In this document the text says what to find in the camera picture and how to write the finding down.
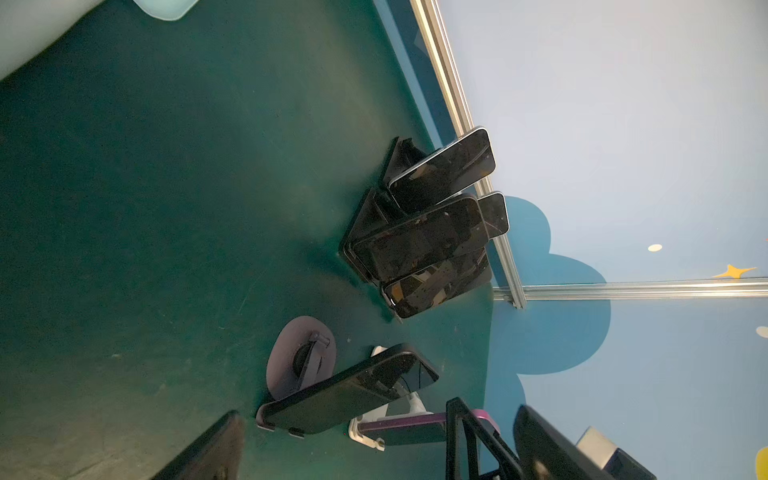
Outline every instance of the metal trim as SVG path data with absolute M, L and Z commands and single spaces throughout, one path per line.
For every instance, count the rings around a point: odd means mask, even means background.
M 435 69 L 437 81 L 445 99 L 445 106 L 448 107 L 448 112 L 451 115 L 451 122 L 456 134 L 461 137 L 472 130 L 475 124 L 469 113 L 469 105 L 462 88 L 462 82 L 458 77 L 458 70 L 453 59 L 453 53 L 451 53 L 451 45 L 445 33 L 445 24 L 443 24 L 437 0 L 411 0 L 411 6 L 424 38 L 429 59 L 432 61 L 432 67 Z M 489 177 L 476 183 L 475 189 L 479 197 L 494 191 Z M 509 285 L 506 298 L 512 301 L 516 307 L 525 308 L 526 294 L 523 291 L 522 281 L 520 281 L 520 275 L 515 266 L 515 258 L 512 256 L 509 239 L 506 235 L 501 235 L 493 239 L 493 244 L 496 246 L 498 258 L 502 263 L 502 269 Z
M 663 300 L 768 296 L 768 277 L 741 280 L 575 283 L 523 286 L 528 300 Z M 494 300 L 512 299 L 509 288 L 495 287 Z

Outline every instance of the green surface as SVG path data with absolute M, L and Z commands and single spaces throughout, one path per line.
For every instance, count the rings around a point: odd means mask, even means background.
M 410 341 L 481 406 L 491 290 L 404 325 L 336 251 L 396 135 L 428 139 L 370 2 L 108 0 L 0 83 L 0 478 L 146 478 L 266 395 L 312 315 L 336 371 Z M 248 424 L 241 478 L 444 478 L 444 445 Z

